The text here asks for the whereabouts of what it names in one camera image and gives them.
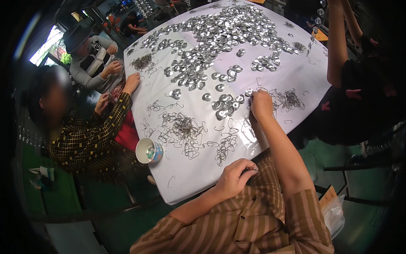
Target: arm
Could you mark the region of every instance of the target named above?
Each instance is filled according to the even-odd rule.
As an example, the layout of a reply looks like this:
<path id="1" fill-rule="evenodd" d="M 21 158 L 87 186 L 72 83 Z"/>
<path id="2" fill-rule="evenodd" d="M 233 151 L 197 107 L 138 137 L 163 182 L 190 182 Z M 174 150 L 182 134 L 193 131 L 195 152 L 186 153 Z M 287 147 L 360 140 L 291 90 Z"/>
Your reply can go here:
<path id="1" fill-rule="evenodd" d="M 71 65 L 69 70 L 74 80 L 79 82 L 85 88 L 94 90 L 106 81 L 108 75 L 121 71 L 121 64 L 119 61 L 113 61 L 94 78 L 87 74 L 84 69 L 76 65 Z"/>
<path id="2" fill-rule="evenodd" d="M 239 159 L 224 168 L 217 184 L 198 198 L 181 205 L 160 220 L 154 228 L 141 236 L 130 248 L 130 253 L 163 253 L 175 235 L 217 204 L 240 193 L 248 179 L 258 172 L 252 161 Z"/>
<path id="3" fill-rule="evenodd" d="M 144 31 L 145 31 L 145 28 L 142 29 L 142 28 L 133 27 L 131 24 L 128 24 L 128 27 L 129 27 L 131 30 L 134 30 L 134 31 L 140 31 L 140 32 L 144 32 Z"/>
<path id="4" fill-rule="evenodd" d="M 94 127 L 89 126 L 89 128 L 78 128 L 77 131 L 69 134 L 65 133 L 63 138 L 53 142 L 57 143 L 58 159 L 64 161 L 62 166 L 79 164 L 83 158 L 87 158 L 93 155 L 95 151 L 110 145 L 110 141 L 114 139 L 121 129 L 124 118 L 130 110 L 132 103 L 130 94 L 138 86 L 139 82 L 140 75 L 138 73 L 128 77 L 119 100 L 103 124 Z M 97 102 L 95 112 L 100 115 L 107 103 L 108 94 L 105 93 Z"/>
<path id="5" fill-rule="evenodd" d="M 98 40 L 100 45 L 105 49 L 108 49 L 111 45 L 113 45 L 116 48 L 118 47 L 117 43 L 113 40 L 108 40 L 108 39 L 105 39 L 105 38 L 97 36 L 97 35 L 93 36 L 92 38 Z"/>
<path id="6" fill-rule="evenodd" d="M 302 157 L 272 117 L 272 97 L 265 91 L 253 93 L 251 110 L 272 151 L 276 173 L 285 200 L 285 225 L 296 253 L 333 254 L 330 232 L 324 223 L 310 174 Z"/>
<path id="7" fill-rule="evenodd" d="M 272 108 L 272 97 L 267 92 L 259 91 L 253 94 L 251 110 L 272 151 L 276 173 L 286 201 L 301 190 L 314 190 L 314 184 L 302 157 L 272 117 Z"/>
<path id="8" fill-rule="evenodd" d="M 108 73 L 104 70 L 94 78 L 92 78 L 87 72 L 81 67 L 71 65 L 70 72 L 74 80 L 87 89 L 97 89 L 104 81 L 106 81 Z"/>
<path id="9" fill-rule="evenodd" d="M 346 18 L 348 29 L 355 44 L 361 48 L 362 30 L 359 28 L 358 22 L 352 12 L 351 5 L 348 0 L 342 0 L 344 17 Z"/>
<path id="10" fill-rule="evenodd" d="M 180 220 L 186 225 L 192 224 L 197 218 L 207 214 L 217 204 L 235 197 L 240 193 L 248 179 L 258 172 L 252 161 L 239 159 L 224 168 L 217 184 L 198 198 L 173 210 L 169 216 Z"/>
<path id="11" fill-rule="evenodd" d="M 199 197 L 176 208 L 168 216 L 183 222 L 185 225 L 190 225 L 222 201 L 216 195 L 215 190 L 211 188 Z"/>
<path id="12" fill-rule="evenodd" d="M 341 69 L 348 60 L 341 0 L 330 0 L 327 81 L 341 87 Z"/>

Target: black hat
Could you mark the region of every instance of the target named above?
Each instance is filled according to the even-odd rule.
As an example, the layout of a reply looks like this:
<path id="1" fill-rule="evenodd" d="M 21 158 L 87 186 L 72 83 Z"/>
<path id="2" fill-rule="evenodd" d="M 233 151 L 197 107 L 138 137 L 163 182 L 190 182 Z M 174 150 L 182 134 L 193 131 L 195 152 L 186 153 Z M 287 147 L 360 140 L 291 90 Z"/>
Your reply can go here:
<path id="1" fill-rule="evenodd" d="M 71 54 L 77 50 L 90 37 L 92 32 L 91 28 L 85 28 L 79 24 L 66 31 L 62 37 L 65 42 L 66 53 Z"/>

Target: pile of washers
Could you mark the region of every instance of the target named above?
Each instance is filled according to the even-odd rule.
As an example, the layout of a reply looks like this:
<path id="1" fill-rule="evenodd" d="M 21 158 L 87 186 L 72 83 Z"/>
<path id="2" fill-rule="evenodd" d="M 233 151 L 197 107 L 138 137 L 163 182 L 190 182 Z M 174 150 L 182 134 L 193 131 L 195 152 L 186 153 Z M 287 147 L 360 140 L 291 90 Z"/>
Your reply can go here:
<path id="1" fill-rule="evenodd" d="M 171 98 L 174 98 L 175 100 L 179 100 L 180 97 L 182 96 L 182 92 L 180 91 L 179 88 L 177 88 L 177 89 L 174 89 L 173 91 L 170 91 L 169 96 Z"/>
<path id="2" fill-rule="evenodd" d="M 148 18 L 153 13 L 153 9 L 147 0 L 133 0 L 133 2 L 137 6 L 138 10 L 140 10 L 144 18 Z"/>
<path id="3" fill-rule="evenodd" d="M 237 73 L 242 72 L 243 68 L 239 66 L 238 64 L 234 66 L 230 66 L 230 68 L 227 70 L 227 75 L 226 74 L 220 74 L 220 72 L 214 72 L 212 74 L 212 79 L 216 80 L 218 79 L 220 82 L 228 81 L 228 82 L 235 82 L 237 80 Z"/>
<path id="4" fill-rule="evenodd" d="M 251 63 L 251 70 L 252 71 L 260 71 L 263 72 L 264 68 L 275 72 L 276 66 L 281 65 L 281 61 L 279 60 L 279 53 L 275 50 L 272 55 L 269 56 L 259 56 Z"/>
<path id="5" fill-rule="evenodd" d="M 231 94 L 222 94 L 218 101 L 212 102 L 212 108 L 216 110 L 217 120 L 221 121 L 227 116 L 232 116 L 243 103 L 244 96 L 242 94 L 237 95 L 235 99 Z"/>
<path id="6" fill-rule="evenodd" d="M 276 36 L 275 24 L 261 12 L 261 9 L 253 6 L 238 5 L 223 8 L 218 14 L 192 17 L 182 23 L 173 24 L 155 31 L 143 41 L 141 47 L 152 48 L 152 51 L 156 52 L 172 46 L 171 53 L 174 54 L 177 51 L 182 60 L 173 63 L 172 68 L 166 68 L 164 70 L 165 75 L 170 77 L 173 72 L 181 72 L 181 74 L 172 78 L 171 82 L 178 82 L 179 86 L 185 85 L 194 90 L 199 87 L 197 82 L 204 81 L 200 78 L 200 75 L 213 65 L 217 55 L 222 52 L 230 52 L 232 46 L 237 46 L 240 43 L 248 42 L 252 46 L 261 44 L 263 47 L 269 47 L 270 50 L 276 52 L 272 56 L 277 55 L 279 57 L 282 50 L 291 54 L 295 53 L 294 49 L 289 47 L 287 41 Z M 159 43 L 158 48 L 154 49 L 159 36 L 180 30 L 182 32 L 192 31 L 198 45 L 189 51 L 184 51 L 182 50 L 183 42 L 182 45 L 179 45 L 181 41 L 171 43 L 169 40 L 164 39 Z M 237 52 L 241 56 L 244 53 L 245 49 L 239 49 Z M 238 70 L 229 69 L 227 75 L 220 74 L 218 78 L 221 82 L 234 82 L 237 73 Z"/>
<path id="7" fill-rule="evenodd" d="M 236 53 L 236 55 L 238 57 L 242 57 L 242 56 L 244 56 L 244 54 L 245 54 L 245 49 L 243 49 L 243 48 L 239 49 L 238 52 Z"/>

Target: hand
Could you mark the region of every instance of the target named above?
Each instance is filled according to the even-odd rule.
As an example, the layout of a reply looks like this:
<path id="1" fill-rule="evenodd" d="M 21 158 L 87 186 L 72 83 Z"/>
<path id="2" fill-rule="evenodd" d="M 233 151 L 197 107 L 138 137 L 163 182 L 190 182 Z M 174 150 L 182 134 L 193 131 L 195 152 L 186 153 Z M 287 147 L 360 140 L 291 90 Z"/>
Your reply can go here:
<path id="1" fill-rule="evenodd" d="M 118 51 L 118 49 L 116 48 L 116 46 L 111 44 L 110 47 L 108 47 L 108 49 L 106 50 L 106 53 L 109 55 L 112 55 L 112 54 L 117 53 L 117 51 Z"/>
<path id="2" fill-rule="evenodd" d="M 272 97 L 267 92 L 264 90 L 253 92 L 251 111 L 259 123 L 273 117 L 273 110 L 274 104 L 272 102 Z"/>
<path id="3" fill-rule="evenodd" d="M 241 175 L 245 168 L 250 170 Z M 215 196 L 220 199 L 220 202 L 235 197 L 244 189 L 248 179 L 256 173 L 258 173 L 258 167 L 252 161 L 243 158 L 234 161 L 224 168 L 223 174 L 213 187 Z"/>
<path id="4" fill-rule="evenodd" d="M 110 97 L 109 93 L 104 93 L 100 96 L 99 101 L 97 102 L 95 107 L 95 112 L 97 114 L 101 115 L 103 113 L 103 110 L 106 108 L 108 104 L 109 97 Z"/>
<path id="5" fill-rule="evenodd" d="M 119 73 L 121 71 L 121 64 L 119 61 L 113 61 L 103 71 L 105 71 L 107 75 Z"/>
<path id="6" fill-rule="evenodd" d="M 134 90 L 137 88 L 138 84 L 140 83 L 140 74 L 134 73 L 128 76 L 127 82 L 125 83 L 123 93 L 132 94 Z"/>

